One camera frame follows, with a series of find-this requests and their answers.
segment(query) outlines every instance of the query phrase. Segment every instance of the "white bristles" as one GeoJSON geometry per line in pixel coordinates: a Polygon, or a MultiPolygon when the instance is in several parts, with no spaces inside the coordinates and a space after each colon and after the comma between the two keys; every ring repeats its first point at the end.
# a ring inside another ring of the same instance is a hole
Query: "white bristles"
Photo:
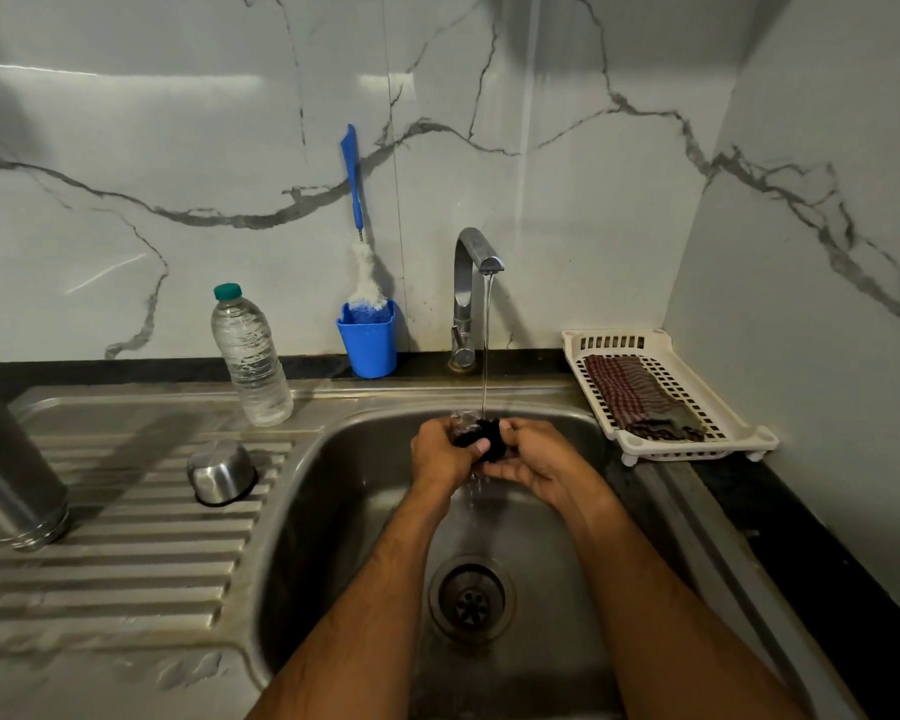
{"type": "Polygon", "coordinates": [[[353,255],[357,261],[357,289],[347,301],[350,308],[371,308],[380,311],[387,307],[387,299],[373,279],[373,250],[364,241],[353,243],[353,255]]]}

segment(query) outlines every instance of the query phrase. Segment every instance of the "ridged drainboard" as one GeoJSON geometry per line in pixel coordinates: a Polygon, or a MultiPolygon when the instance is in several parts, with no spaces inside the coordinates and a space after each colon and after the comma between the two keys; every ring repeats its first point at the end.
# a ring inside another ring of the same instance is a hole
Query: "ridged drainboard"
{"type": "Polygon", "coordinates": [[[73,527],[36,553],[0,546],[0,639],[212,626],[291,448],[244,445],[260,481],[250,496],[221,508],[200,505],[187,481],[196,443],[42,445],[70,489],[73,527]]]}

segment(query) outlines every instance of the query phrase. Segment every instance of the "plastic water bottle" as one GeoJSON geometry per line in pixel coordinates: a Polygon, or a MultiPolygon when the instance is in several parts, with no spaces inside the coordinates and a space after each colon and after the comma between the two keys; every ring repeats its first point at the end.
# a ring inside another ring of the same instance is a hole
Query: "plastic water bottle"
{"type": "Polygon", "coordinates": [[[294,410],[294,398],[276,355],[267,318],[243,297],[236,283],[213,289],[218,301],[210,316],[214,341],[223,354],[240,406],[251,424],[273,427],[294,410]]]}

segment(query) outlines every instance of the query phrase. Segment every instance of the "forearm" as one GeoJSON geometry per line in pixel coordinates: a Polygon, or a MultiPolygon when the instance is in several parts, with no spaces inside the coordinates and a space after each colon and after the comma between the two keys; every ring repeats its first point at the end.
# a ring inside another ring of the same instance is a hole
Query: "forearm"
{"type": "Polygon", "coordinates": [[[407,717],[423,572],[443,500],[410,490],[360,573],[247,720],[407,717]]]}
{"type": "Polygon", "coordinates": [[[750,649],[674,574],[610,489],[561,512],[594,594],[627,716],[802,718],[750,649]]]}

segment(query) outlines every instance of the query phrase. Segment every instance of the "blue brush handle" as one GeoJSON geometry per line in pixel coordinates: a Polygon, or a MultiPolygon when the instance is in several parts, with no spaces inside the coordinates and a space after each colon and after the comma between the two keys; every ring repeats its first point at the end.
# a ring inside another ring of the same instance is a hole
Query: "blue brush handle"
{"type": "Polygon", "coordinates": [[[360,206],[360,193],[357,188],[357,167],[360,166],[360,153],[357,151],[357,129],[348,123],[346,136],[339,142],[343,150],[343,162],[346,164],[346,175],[350,180],[350,197],[353,199],[353,224],[357,229],[364,228],[364,210],[360,206]]]}

